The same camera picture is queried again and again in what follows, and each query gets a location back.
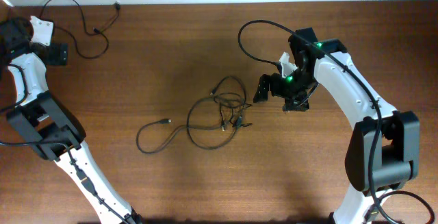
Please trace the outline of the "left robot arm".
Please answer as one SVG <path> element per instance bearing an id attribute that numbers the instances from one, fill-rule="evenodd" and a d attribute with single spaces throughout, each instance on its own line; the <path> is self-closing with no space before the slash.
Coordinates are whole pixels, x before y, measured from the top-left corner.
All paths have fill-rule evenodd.
<path id="1" fill-rule="evenodd" d="M 80 122 L 49 92 L 47 66 L 68 59 L 67 45 L 51 41 L 53 29 L 53 22 L 36 16 L 1 22 L 1 68 L 11 72 L 16 89 L 16 102 L 2 110 L 23 139 L 19 145 L 68 174 L 101 223 L 141 223 L 94 161 Z"/>

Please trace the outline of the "black usb cable long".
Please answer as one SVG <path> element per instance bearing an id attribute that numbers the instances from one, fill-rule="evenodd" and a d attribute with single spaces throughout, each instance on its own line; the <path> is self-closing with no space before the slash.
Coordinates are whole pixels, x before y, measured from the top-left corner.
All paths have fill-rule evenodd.
<path id="1" fill-rule="evenodd" d="M 137 132 L 137 134 L 136 134 L 136 139 L 135 139 L 135 142 L 136 142 L 136 147 L 137 147 L 137 149 L 141 152 L 141 153 L 143 153 L 143 154 L 146 154 L 146 155 L 152 155 L 152 154 L 156 154 L 156 153 L 159 153 L 159 152 L 161 152 L 161 151 L 163 151 L 174 139 L 175 139 L 175 137 L 176 137 L 176 135 L 180 132 L 180 131 L 182 131 L 182 130 L 185 130 L 186 131 L 186 134 L 188 135 L 188 138 L 190 139 L 190 142 L 193 144 L 193 145 L 195 145 L 196 147 L 198 147 L 198 148 L 200 148 L 200 149 L 203 149 L 203 150 L 207 150 L 207 151 L 212 151 L 212 150 L 216 150 L 216 149 L 219 149 L 219 148 L 222 148 L 222 147 L 224 147 L 225 145 L 227 145 L 227 144 L 229 144 L 232 140 L 233 140 L 233 138 L 235 137 L 235 135 L 237 134 L 237 132 L 238 132 L 238 130 L 240 129 L 238 129 L 238 130 L 235 130 L 235 128 L 233 128 L 233 131 L 232 131 L 232 133 L 231 133 L 231 135 L 227 138 L 227 139 L 225 139 L 223 142 L 221 142 L 220 144 L 218 144 L 218 145 L 202 145 L 201 143 L 198 143 L 198 142 L 196 142 L 194 139 L 193 139 L 193 137 L 192 137 L 192 135 L 191 135 L 191 131 L 192 130 L 201 130 L 201 131 L 216 131 L 216 130 L 219 130 L 219 129 L 221 129 L 221 127 L 220 127 L 220 123 L 218 124 L 218 125 L 191 125 L 190 124 L 190 117 L 191 117 L 191 115 L 192 115 L 192 113 L 193 113 L 193 111 L 195 110 L 195 108 L 198 106 L 198 105 L 200 105 L 200 104 L 202 104 L 203 102 L 207 102 L 207 101 L 213 101 L 213 99 L 210 97 L 210 96 L 208 96 L 208 97 L 204 97 L 204 98 L 202 98 L 202 99 L 199 99 L 192 107 L 191 107 L 191 109 L 189 110 L 189 113 L 188 113 L 188 115 L 187 115 L 187 118 L 186 118 L 186 123 L 185 123 L 185 125 L 180 125 L 180 126 L 178 126 L 178 127 L 176 127 L 170 134 L 169 134 L 169 136 L 165 139 L 165 141 L 162 143 L 162 144 L 160 144 L 158 147 L 156 147 L 155 149 L 153 149 L 153 150 L 151 150 L 151 151 L 147 151 L 147 150 L 144 150 L 142 147 L 141 147 L 141 145 L 140 145 L 140 135 L 141 135 L 141 133 L 146 129 L 146 128 L 149 128 L 149 127 L 151 127 L 151 126 L 153 126 L 153 125 L 167 125 L 167 124 L 170 124 L 171 122 L 172 122 L 172 120 L 171 119 L 167 119 L 167 118 L 165 118 L 165 119 L 160 119 L 160 120 L 158 120 L 158 121 L 154 121 L 154 122 L 152 122 L 152 123 L 147 123 L 146 125 L 143 125 L 143 126 L 141 126 L 141 128 L 138 130 L 138 132 Z M 227 119 L 227 118 L 229 118 L 230 117 L 230 115 L 231 115 L 231 111 L 230 111 L 230 109 L 227 109 L 227 108 L 225 108 L 224 110 L 223 110 L 223 114 L 224 114 L 224 117 Z"/>

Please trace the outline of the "black cable short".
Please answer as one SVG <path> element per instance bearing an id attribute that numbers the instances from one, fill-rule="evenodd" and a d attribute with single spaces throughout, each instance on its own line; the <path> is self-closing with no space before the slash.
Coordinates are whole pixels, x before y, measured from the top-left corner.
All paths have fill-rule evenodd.
<path id="1" fill-rule="evenodd" d="M 45 13 L 45 10 L 47 9 L 47 6 L 48 6 L 52 1 L 55 1 L 55 0 L 47 0 L 47 1 L 42 5 L 42 7 L 41 7 L 41 9 L 40 9 L 40 13 L 39 13 L 39 15 L 38 15 L 38 18 L 43 18 L 43 15 L 44 15 L 44 13 Z M 80 49 L 79 49 L 79 45 L 78 45 L 78 42 L 77 42 L 77 39 L 76 39 L 76 37 L 74 36 L 74 34 L 73 34 L 72 32 L 70 32 L 69 30 L 67 30 L 67 29 L 65 29 L 65 28 L 63 28 L 63 27 L 57 26 L 57 25 L 55 25 L 54 28 L 55 28 L 55 29 L 58 29 L 58 30 L 60 30 L 60 31 L 62 31 L 62 32 L 64 32 L 64 33 L 66 33 L 68 36 L 71 37 L 71 39 L 73 40 L 73 44 L 74 44 L 74 47 L 75 47 L 75 51 L 76 51 L 77 55 L 78 55 L 80 58 L 83 58 L 83 59 L 85 59 L 85 60 L 95 60 L 95 59 L 98 59 L 98 58 L 100 58 L 101 56 L 105 55 L 105 54 L 107 53 L 109 47 L 110 47 L 110 42 L 109 42 L 110 40 L 109 40 L 109 38 L 105 35 L 105 32 L 106 32 L 108 29 L 110 29 L 111 26 L 112 26 L 112 25 L 118 20 L 118 18 L 119 18 L 119 16 L 120 16 L 120 11 L 121 11 L 121 3 L 120 3 L 119 1 L 115 1 L 115 2 L 113 3 L 112 6 L 113 6 L 113 8 L 115 9 L 115 15 L 109 20 L 109 24 L 108 24 L 108 25 L 104 25 L 102 28 L 95 28 L 95 27 L 94 27 L 92 31 L 89 31 L 89 30 L 88 30 L 88 26 L 87 26 L 86 15 L 85 15 L 85 12 L 84 12 L 84 10 L 83 10 L 81 4 L 80 4 L 78 1 L 76 1 L 76 0 L 69 0 L 69 1 L 72 1 L 73 4 L 76 5 L 77 8 L 78 8 L 78 10 L 79 10 L 79 14 L 80 14 L 80 17 L 81 17 L 81 22 L 82 22 L 82 27 L 83 27 L 83 32 L 84 32 L 84 34 L 85 34 L 86 36 L 88 36 L 88 37 L 101 36 L 101 37 L 104 39 L 104 41 L 105 41 L 105 48 L 102 50 L 102 52 L 100 52 L 100 53 L 98 53 L 98 54 L 96 54 L 96 55 L 84 55 L 84 54 L 80 51 Z"/>

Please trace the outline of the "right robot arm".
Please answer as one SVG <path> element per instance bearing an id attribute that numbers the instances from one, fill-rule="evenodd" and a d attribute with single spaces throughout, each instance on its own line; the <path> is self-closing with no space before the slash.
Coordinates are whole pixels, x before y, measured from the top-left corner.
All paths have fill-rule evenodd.
<path id="1" fill-rule="evenodd" d="M 357 70 L 338 40 L 320 41 L 312 28 L 293 31 L 290 53 L 276 63 L 278 73 L 262 75 L 255 103 L 281 97 L 283 110 L 306 111 L 318 86 L 334 98 L 352 128 L 345 157 L 350 182 L 330 223 L 371 223 L 384 214 L 386 197 L 400 194 L 419 172 L 420 121 L 384 100 Z"/>

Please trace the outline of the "black usb cable thin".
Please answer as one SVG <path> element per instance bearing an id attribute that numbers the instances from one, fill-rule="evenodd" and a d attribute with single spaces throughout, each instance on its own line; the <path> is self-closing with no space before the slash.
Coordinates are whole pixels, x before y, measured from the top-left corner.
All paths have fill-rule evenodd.
<path id="1" fill-rule="evenodd" d="M 236 92 L 216 93 L 220 86 L 228 79 L 233 79 L 239 84 L 243 95 L 240 95 Z M 219 105 L 220 127 L 222 131 L 226 130 L 228 124 L 232 124 L 232 127 L 235 128 L 235 130 L 238 130 L 241 127 L 249 127 L 252 125 L 252 123 L 243 123 L 244 111 L 253 105 L 247 102 L 246 88 L 240 78 L 233 75 L 224 77 L 211 90 L 209 95 L 213 101 Z M 227 119 L 223 114 L 223 110 L 225 108 L 230 109 L 231 111 L 231 115 Z"/>

